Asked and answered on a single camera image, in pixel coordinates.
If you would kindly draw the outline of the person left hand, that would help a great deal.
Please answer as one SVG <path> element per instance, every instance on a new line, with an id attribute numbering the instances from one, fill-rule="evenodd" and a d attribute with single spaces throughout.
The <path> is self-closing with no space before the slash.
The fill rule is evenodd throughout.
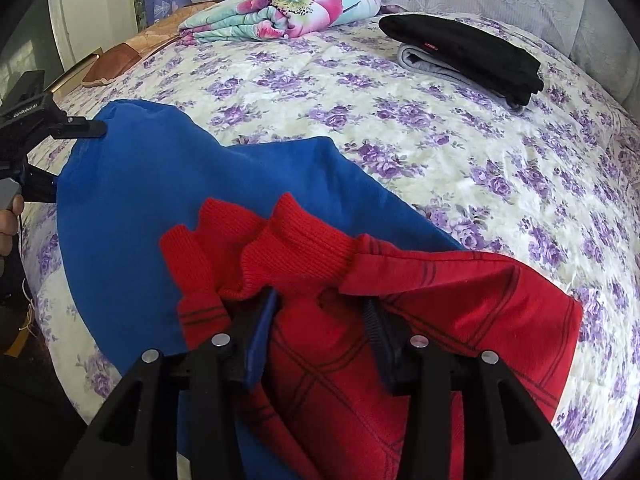
<path id="1" fill-rule="evenodd" d="M 14 197 L 8 209 L 0 210 L 0 256 L 6 257 L 12 252 L 13 239 L 18 232 L 18 219 L 24 210 L 21 195 Z"/>

